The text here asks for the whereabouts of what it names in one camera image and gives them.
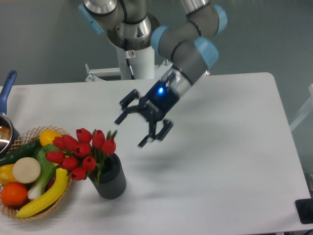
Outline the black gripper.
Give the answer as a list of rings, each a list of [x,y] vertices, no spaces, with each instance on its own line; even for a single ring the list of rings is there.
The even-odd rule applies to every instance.
[[[136,89],[128,93],[119,102],[122,113],[114,123],[121,124],[128,114],[141,114],[149,122],[149,133],[138,144],[138,147],[144,147],[148,142],[164,140],[172,129],[174,124],[164,117],[179,101],[179,97],[166,87],[164,82],[157,81],[143,97],[139,98],[139,91]],[[139,99],[138,105],[129,106],[135,99]],[[163,127],[156,133],[157,122],[161,120]]]

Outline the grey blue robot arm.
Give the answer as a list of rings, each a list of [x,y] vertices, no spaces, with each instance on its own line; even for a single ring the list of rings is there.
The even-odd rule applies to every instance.
[[[181,4],[187,21],[173,30],[161,26],[147,12],[144,0],[85,0],[78,7],[92,31],[106,33],[116,48],[123,80],[152,79],[155,54],[170,62],[144,96],[133,90],[120,101],[122,114],[116,124],[130,113],[142,115],[149,124],[140,147],[165,138],[173,127],[166,114],[219,57],[210,39],[225,29],[225,11],[208,0],[184,0]]]

